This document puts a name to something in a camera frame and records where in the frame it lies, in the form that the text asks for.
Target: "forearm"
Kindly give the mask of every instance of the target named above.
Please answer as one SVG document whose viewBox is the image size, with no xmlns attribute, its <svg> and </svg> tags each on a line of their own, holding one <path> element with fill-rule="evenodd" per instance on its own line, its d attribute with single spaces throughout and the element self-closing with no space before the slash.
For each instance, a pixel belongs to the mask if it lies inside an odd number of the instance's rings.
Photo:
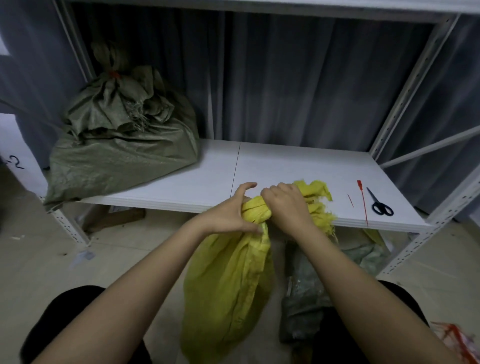
<svg viewBox="0 0 480 364">
<path fill-rule="evenodd" d="M 41 363 L 126 363 L 205 237 L 194 219 L 82 311 L 38 356 Z"/>
<path fill-rule="evenodd" d="M 395 295 L 315 226 L 295 236 L 350 334 L 372 363 L 458 363 Z"/>
</svg>

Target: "yellow woven sack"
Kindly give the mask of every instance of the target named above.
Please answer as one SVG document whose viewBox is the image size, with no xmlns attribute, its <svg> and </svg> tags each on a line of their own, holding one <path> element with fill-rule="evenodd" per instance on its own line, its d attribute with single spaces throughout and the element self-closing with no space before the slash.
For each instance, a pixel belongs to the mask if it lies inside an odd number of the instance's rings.
<svg viewBox="0 0 480 364">
<path fill-rule="evenodd" d="M 324 182 L 294 182 L 316 226 L 333 235 L 335 216 L 319 197 L 332 200 Z M 265 223 L 272 213 L 261 196 L 242 206 L 245 220 L 261 224 L 263 235 L 214 234 L 193 254 L 185 277 L 181 349 L 191 364 L 217 363 L 255 327 L 273 286 L 274 268 Z"/>
</svg>

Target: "hand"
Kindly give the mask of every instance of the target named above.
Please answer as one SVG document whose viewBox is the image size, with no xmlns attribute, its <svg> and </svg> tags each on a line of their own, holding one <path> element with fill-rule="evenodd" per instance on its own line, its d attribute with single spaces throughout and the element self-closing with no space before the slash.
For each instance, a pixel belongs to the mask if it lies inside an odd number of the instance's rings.
<svg viewBox="0 0 480 364">
<path fill-rule="evenodd" d="M 272 221 L 293 238 L 310 226 L 315 226 L 307 204 L 297 186 L 279 183 L 260 193 L 272 211 Z"/>
<path fill-rule="evenodd" d="M 201 224 L 206 234 L 219 232 L 253 232 L 263 233 L 260 225 L 245 221 L 241 217 L 241 206 L 246 198 L 245 191 L 257 185 L 256 182 L 242 183 L 235 194 L 221 204 L 197 215 L 195 219 Z"/>
</svg>

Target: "left hand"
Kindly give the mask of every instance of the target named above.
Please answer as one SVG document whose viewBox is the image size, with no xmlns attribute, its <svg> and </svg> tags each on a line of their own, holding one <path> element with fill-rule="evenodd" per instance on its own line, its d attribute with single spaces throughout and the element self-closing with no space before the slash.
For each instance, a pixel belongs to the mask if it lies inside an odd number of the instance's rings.
<svg viewBox="0 0 480 364">
<path fill-rule="evenodd" d="M 206 234 L 233 231 L 262 234 L 263 229 L 260 225 L 245 221 L 241 216 L 245 191 L 256 185 L 256 182 L 242 183 L 232 197 L 197 215 L 194 219 L 202 226 Z"/>
</svg>

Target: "black scissor handle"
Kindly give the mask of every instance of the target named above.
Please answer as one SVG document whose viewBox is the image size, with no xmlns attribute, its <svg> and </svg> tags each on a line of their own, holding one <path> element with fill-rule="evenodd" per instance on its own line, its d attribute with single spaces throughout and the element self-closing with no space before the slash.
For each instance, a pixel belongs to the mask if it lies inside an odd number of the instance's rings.
<svg viewBox="0 0 480 364">
<path fill-rule="evenodd" d="M 393 210 L 389 206 L 387 206 L 387 205 L 385 205 L 381 202 L 375 202 L 372 205 L 372 210 L 377 215 L 393 216 Z"/>
</svg>

